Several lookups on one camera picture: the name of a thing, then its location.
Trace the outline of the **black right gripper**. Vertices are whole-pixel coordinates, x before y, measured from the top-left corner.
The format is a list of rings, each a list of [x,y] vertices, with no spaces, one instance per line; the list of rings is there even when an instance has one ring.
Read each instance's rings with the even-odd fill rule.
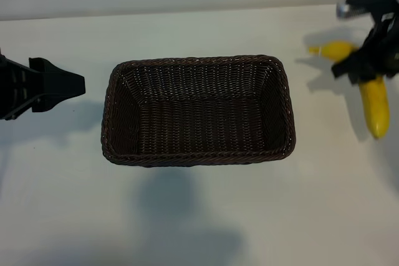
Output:
[[[352,85],[360,85],[378,77],[398,75],[398,14],[371,16],[373,27],[361,49],[332,59],[334,78],[348,75]]]

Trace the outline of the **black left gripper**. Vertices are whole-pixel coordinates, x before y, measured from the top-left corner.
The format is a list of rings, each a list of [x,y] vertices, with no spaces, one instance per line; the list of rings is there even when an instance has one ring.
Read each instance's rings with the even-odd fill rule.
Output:
[[[29,58],[29,67],[1,54],[1,119],[15,120],[28,109],[47,112],[59,103],[83,95],[83,76],[62,70],[40,57]],[[44,89],[67,89],[45,94]]]

